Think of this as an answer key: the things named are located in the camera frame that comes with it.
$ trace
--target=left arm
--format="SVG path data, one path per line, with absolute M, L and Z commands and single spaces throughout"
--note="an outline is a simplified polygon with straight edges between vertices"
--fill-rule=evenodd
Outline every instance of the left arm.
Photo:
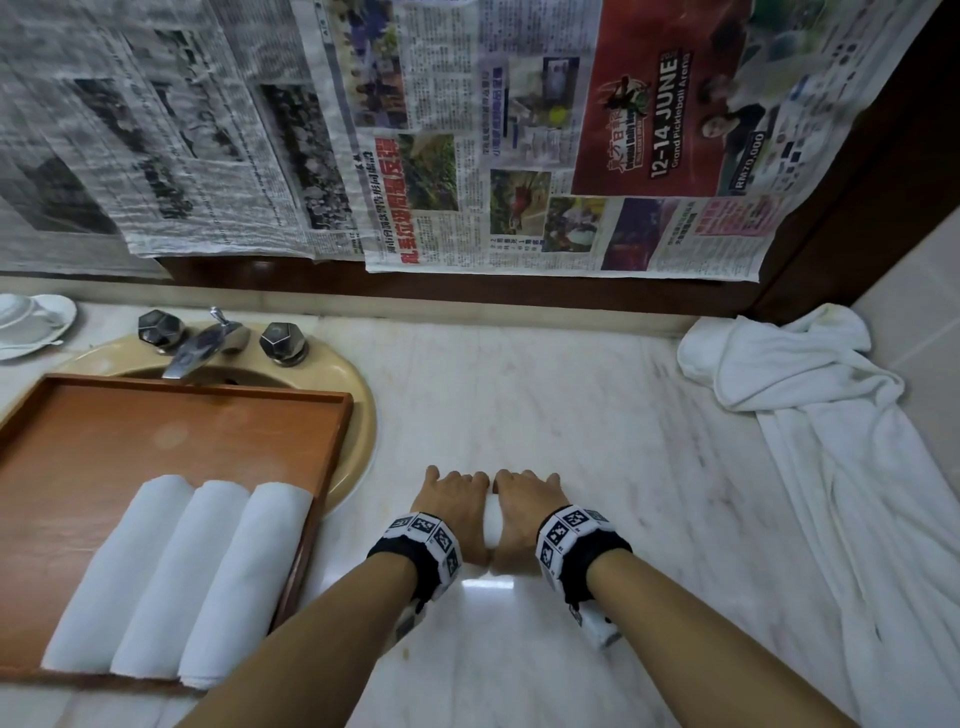
M 487 476 L 427 468 L 412 511 L 442 519 L 464 560 L 486 566 Z M 375 553 L 270 635 L 179 728 L 339 728 L 347 724 L 417 588 L 406 556 Z

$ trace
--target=hand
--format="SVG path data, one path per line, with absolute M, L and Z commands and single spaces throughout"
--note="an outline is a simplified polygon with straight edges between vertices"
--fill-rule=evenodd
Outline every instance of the hand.
M 493 491 L 500 495 L 503 532 L 493 553 L 495 573 L 540 573 L 537 538 L 540 525 L 554 511 L 569 505 L 560 487 L 560 476 L 553 473 L 546 482 L 532 471 L 496 474 Z
M 486 473 L 460 475 L 453 471 L 440 478 L 437 466 L 431 465 L 410 510 L 443 519 L 460 542 L 464 561 L 485 567 L 490 552 L 483 543 L 483 509 L 489 487 Z

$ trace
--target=forearm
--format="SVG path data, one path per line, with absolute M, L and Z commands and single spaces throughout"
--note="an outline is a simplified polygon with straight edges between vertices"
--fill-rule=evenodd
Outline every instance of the forearm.
M 587 582 L 684 728 L 854 725 L 762 645 L 628 551 L 598 557 Z
M 374 554 L 277 629 L 180 728 L 345 725 L 416 587 L 409 559 Z

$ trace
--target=faucet spout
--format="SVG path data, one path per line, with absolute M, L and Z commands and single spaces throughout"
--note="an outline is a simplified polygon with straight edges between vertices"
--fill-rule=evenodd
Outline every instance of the faucet spout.
M 214 354 L 237 354 L 247 347 L 250 330 L 237 321 L 230 321 L 214 306 L 210 315 L 217 320 L 183 342 L 174 354 L 170 365 L 164 370 L 164 379 L 183 379 L 203 366 Z

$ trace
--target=marble countertop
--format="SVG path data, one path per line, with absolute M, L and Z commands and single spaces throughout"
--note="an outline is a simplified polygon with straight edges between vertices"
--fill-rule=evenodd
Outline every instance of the marble countertop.
M 68 358 L 133 331 L 142 307 L 82 303 L 64 346 L 0 364 L 0 407 Z M 169 308 L 185 320 L 199 309 Z M 324 522 L 303 599 L 359 563 L 442 472 L 557 472 L 635 552 L 855 715 L 839 612 L 756 419 L 677 369 L 676 342 L 627 334 L 289 320 L 352 361 L 376 398 L 371 466 Z M 0 686 L 0 728 L 166 728 L 190 698 Z M 539 579 L 472 575 L 380 659 L 351 726 L 661 726 L 630 647 L 594 651 Z

